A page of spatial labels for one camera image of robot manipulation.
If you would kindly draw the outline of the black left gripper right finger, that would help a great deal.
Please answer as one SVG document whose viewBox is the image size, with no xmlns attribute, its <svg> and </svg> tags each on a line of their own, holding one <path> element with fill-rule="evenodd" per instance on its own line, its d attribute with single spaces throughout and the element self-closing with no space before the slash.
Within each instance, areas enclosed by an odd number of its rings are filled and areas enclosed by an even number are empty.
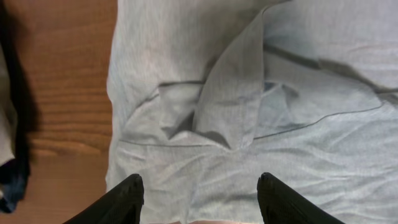
<svg viewBox="0 0 398 224">
<path fill-rule="evenodd" d="M 343 224 L 268 172 L 257 182 L 257 200 L 265 224 Z"/>
</svg>

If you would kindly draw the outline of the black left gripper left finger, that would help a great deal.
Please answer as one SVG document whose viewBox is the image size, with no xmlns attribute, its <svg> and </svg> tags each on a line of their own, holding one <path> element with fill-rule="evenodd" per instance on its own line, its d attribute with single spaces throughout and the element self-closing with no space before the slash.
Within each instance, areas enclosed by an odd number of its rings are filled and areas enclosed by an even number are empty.
<svg viewBox="0 0 398 224">
<path fill-rule="evenodd" d="M 144 184 L 131 174 L 66 224 L 140 224 Z"/>
</svg>

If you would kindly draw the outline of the light blue polo shirt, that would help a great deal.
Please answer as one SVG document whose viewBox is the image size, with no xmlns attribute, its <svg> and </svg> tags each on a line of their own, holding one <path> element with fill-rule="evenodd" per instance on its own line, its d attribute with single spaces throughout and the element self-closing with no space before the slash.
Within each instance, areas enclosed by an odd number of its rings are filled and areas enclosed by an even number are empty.
<svg viewBox="0 0 398 224">
<path fill-rule="evenodd" d="M 119 1 L 106 187 L 144 223 L 260 223 L 269 172 L 345 223 L 397 222 L 396 1 Z"/>
</svg>

